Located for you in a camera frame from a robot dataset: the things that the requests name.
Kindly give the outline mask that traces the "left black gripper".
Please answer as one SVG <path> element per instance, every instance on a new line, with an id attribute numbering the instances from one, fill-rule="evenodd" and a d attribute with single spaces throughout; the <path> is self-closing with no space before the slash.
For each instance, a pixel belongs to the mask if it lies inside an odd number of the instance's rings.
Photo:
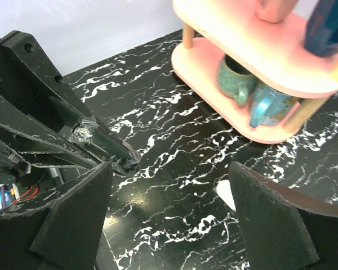
<path id="1" fill-rule="evenodd" d="M 68 141 L 81 119 L 95 116 L 75 95 L 33 35 L 0 38 L 0 199 L 26 187 L 35 196 L 45 168 L 91 169 L 102 161 Z"/>

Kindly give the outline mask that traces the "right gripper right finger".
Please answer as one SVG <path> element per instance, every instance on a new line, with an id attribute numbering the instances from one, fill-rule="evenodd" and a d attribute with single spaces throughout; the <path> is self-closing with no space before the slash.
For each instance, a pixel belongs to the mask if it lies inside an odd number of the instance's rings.
<path id="1" fill-rule="evenodd" d="M 338 205 L 237 161 L 229 180 L 251 269 L 338 269 Z"/>

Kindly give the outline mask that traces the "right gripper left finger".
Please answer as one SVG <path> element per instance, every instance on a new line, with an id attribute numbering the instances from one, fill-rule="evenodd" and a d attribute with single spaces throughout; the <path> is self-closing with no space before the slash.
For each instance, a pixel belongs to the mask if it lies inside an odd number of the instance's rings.
<path id="1" fill-rule="evenodd" d="M 0 210 L 0 269 L 93 269 L 112 178 L 101 163 Z"/>

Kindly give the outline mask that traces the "white earbud charging case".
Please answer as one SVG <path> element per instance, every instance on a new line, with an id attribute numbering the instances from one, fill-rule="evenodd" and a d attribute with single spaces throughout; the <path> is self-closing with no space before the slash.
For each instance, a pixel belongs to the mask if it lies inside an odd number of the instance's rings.
<path id="1" fill-rule="evenodd" d="M 236 211 L 235 202 L 233 199 L 231 187 L 230 187 L 230 181 L 229 180 L 222 180 L 219 181 L 215 191 L 219 198 L 222 199 L 222 201 L 233 211 Z"/>

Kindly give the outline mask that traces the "black earbud charging case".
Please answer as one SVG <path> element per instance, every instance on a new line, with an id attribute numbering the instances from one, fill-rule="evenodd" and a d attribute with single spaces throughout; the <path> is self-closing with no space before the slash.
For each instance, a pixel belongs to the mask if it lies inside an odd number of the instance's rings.
<path id="1" fill-rule="evenodd" d="M 96 121 L 82 119 L 74 126 L 68 141 L 102 162 L 109 161 L 120 176 L 130 176 L 139 170 L 140 154 L 108 127 Z"/>

